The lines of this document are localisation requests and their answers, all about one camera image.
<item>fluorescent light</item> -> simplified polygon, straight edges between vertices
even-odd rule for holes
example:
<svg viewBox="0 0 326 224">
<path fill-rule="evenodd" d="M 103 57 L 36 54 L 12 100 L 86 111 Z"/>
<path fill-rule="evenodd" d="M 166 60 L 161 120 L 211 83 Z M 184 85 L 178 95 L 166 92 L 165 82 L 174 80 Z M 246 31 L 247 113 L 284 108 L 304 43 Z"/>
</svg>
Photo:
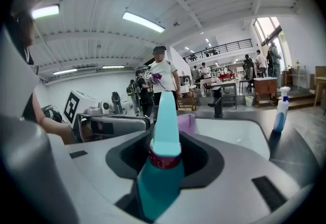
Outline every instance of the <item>fluorescent light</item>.
<svg viewBox="0 0 326 224">
<path fill-rule="evenodd" d="M 73 68 L 73 69 L 68 69 L 68 70 L 62 70 L 62 71 L 58 71 L 58 72 L 53 72 L 53 75 L 66 74 L 66 73 L 71 73 L 71 72 L 75 72 L 75 71 L 77 71 L 77 69 Z"/>
<path fill-rule="evenodd" d="M 32 11 L 33 19 L 46 17 L 46 16 L 50 16 L 50 15 L 56 15 L 56 14 L 59 14 L 59 6 L 58 5 L 47 6 L 47 7 Z"/>
<path fill-rule="evenodd" d="M 103 69 L 106 69 L 106 68 L 124 68 L 125 66 L 103 66 L 102 68 Z"/>
<path fill-rule="evenodd" d="M 123 14 L 122 18 L 126 19 L 126 20 L 130 20 L 130 21 L 135 22 L 135 23 L 138 23 L 140 25 L 149 27 L 150 29 L 155 30 L 155 31 L 160 32 L 160 33 L 165 31 L 164 27 L 162 27 L 160 25 L 157 25 L 157 24 L 155 24 L 152 21 L 149 21 L 147 19 L 138 17 L 138 16 L 136 16 L 134 14 L 131 14 L 129 12 L 125 12 L 125 14 Z"/>
</svg>

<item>faucet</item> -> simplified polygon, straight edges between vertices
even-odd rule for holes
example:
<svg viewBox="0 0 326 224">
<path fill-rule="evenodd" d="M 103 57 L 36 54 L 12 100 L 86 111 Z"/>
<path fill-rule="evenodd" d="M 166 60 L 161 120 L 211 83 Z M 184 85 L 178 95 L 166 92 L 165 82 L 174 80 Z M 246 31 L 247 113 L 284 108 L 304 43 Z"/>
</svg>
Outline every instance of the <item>faucet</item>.
<svg viewBox="0 0 326 224">
<path fill-rule="evenodd" d="M 208 106 L 214 107 L 215 118 L 223 117 L 223 109 L 222 109 L 222 88 L 215 87 L 211 89 L 213 91 L 213 103 L 209 103 Z"/>
</svg>

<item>spray bottle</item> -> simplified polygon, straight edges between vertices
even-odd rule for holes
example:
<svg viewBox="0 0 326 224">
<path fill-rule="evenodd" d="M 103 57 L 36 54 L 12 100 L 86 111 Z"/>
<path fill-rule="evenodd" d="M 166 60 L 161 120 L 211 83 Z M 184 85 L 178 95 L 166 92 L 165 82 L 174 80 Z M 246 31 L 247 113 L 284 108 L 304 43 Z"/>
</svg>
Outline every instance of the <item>spray bottle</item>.
<svg viewBox="0 0 326 224">
<path fill-rule="evenodd" d="M 184 178 L 175 101 L 162 92 L 149 157 L 137 177 L 144 217 L 155 221 L 175 201 Z"/>
<path fill-rule="evenodd" d="M 277 113 L 276 113 L 276 118 L 274 121 L 274 128 L 273 128 L 275 132 L 283 131 L 287 111 L 289 109 L 289 97 L 287 96 L 287 93 L 290 91 L 290 87 L 282 87 L 280 90 L 281 90 L 282 99 L 279 101 L 277 105 Z"/>
</svg>

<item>white shirt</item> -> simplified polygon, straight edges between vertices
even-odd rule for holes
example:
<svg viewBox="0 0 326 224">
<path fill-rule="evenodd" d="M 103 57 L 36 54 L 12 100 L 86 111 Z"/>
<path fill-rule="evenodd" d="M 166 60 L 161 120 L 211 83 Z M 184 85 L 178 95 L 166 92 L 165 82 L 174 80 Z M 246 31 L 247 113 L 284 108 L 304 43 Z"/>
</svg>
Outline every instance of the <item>white shirt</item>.
<svg viewBox="0 0 326 224">
<path fill-rule="evenodd" d="M 261 67 L 267 68 L 268 67 L 268 65 L 267 65 L 267 59 L 266 59 L 266 57 L 262 53 L 260 53 L 256 57 L 256 61 L 257 61 L 258 65 L 259 65 L 259 68 L 261 68 Z"/>
<path fill-rule="evenodd" d="M 202 68 L 202 74 L 204 75 L 204 78 L 209 78 L 210 77 L 210 69 L 209 69 L 209 67 L 203 67 Z"/>
<path fill-rule="evenodd" d="M 162 78 L 159 80 L 160 83 L 156 83 L 153 85 L 154 93 L 161 93 L 165 90 L 168 91 L 176 91 L 176 86 L 174 83 L 174 78 L 172 73 L 176 71 L 176 67 L 170 60 L 163 60 L 159 63 L 153 62 L 150 65 L 150 72 L 153 74 L 159 73 Z"/>
</svg>

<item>teal bottle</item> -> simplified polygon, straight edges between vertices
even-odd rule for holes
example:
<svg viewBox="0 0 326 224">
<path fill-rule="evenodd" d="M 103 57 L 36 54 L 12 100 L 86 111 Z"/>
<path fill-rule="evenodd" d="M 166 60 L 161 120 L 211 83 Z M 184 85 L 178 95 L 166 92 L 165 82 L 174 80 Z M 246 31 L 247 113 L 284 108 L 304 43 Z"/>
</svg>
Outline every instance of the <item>teal bottle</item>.
<svg viewBox="0 0 326 224">
<path fill-rule="evenodd" d="M 172 92 L 162 92 L 150 154 L 137 177 L 144 216 L 155 221 L 175 201 L 184 178 L 177 114 Z"/>
</svg>

